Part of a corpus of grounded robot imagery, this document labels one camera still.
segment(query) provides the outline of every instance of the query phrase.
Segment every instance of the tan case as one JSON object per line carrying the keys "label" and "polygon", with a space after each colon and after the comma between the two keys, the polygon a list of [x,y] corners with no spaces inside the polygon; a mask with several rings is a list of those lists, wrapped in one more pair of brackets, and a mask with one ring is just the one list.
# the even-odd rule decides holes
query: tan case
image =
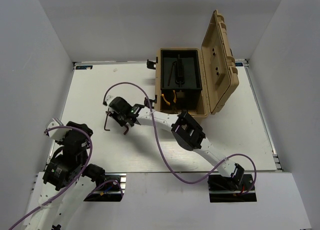
{"label": "tan case", "polygon": [[227,38],[227,26],[224,17],[215,10],[212,14],[209,27],[203,39],[201,50],[198,48],[161,48],[157,52],[155,70],[155,95],[157,103],[154,109],[160,112],[173,114],[165,110],[161,97],[161,51],[162,50],[196,50],[199,59],[199,68],[202,82],[202,91],[197,100],[196,109],[189,113],[201,122],[209,114],[218,113],[225,105],[230,95],[239,85],[238,70],[232,56]]}

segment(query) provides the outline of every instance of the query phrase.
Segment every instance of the case lid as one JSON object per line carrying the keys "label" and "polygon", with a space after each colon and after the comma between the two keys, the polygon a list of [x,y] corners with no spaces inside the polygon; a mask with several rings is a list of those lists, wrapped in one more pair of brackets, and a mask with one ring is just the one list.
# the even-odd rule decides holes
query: case lid
{"label": "case lid", "polygon": [[201,45],[207,99],[211,114],[225,105],[239,85],[238,70],[227,38],[224,17],[215,10]]}

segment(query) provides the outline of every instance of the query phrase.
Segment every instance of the gray wall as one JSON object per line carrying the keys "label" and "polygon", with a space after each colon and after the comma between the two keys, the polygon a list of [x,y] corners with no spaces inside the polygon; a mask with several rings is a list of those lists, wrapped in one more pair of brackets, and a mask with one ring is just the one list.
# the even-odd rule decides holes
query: gray wall
{"label": "gray wall", "polygon": [[61,114],[72,62],[38,0],[0,0],[0,229],[25,213]]}
{"label": "gray wall", "polygon": [[250,62],[282,167],[320,230],[320,0],[282,0]]}
{"label": "gray wall", "polygon": [[200,47],[213,10],[236,58],[249,58],[281,0],[39,0],[72,61],[145,61]]}

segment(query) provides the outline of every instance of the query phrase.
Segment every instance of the blue label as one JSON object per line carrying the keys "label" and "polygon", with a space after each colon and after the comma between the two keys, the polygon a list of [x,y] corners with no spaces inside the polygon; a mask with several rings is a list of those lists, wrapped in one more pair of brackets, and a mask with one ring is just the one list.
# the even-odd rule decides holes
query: blue label
{"label": "blue label", "polygon": [[75,69],[84,70],[84,69],[92,69],[92,67],[93,67],[92,65],[90,65],[90,66],[89,65],[87,65],[87,66],[76,66]]}

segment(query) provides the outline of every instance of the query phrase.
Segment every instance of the blue wire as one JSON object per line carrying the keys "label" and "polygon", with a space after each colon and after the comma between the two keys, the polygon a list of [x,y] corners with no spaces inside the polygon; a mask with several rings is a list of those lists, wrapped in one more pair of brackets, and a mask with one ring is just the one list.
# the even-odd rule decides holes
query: blue wire
{"label": "blue wire", "polygon": [[107,192],[109,192],[109,191],[110,191],[110,189],[112,189],[112,187],[113,187],[113,186],[111,186],[111,187],[107,188],[105,191],[103,191],[103,193],[104,193],[104,194],[106,194]]}

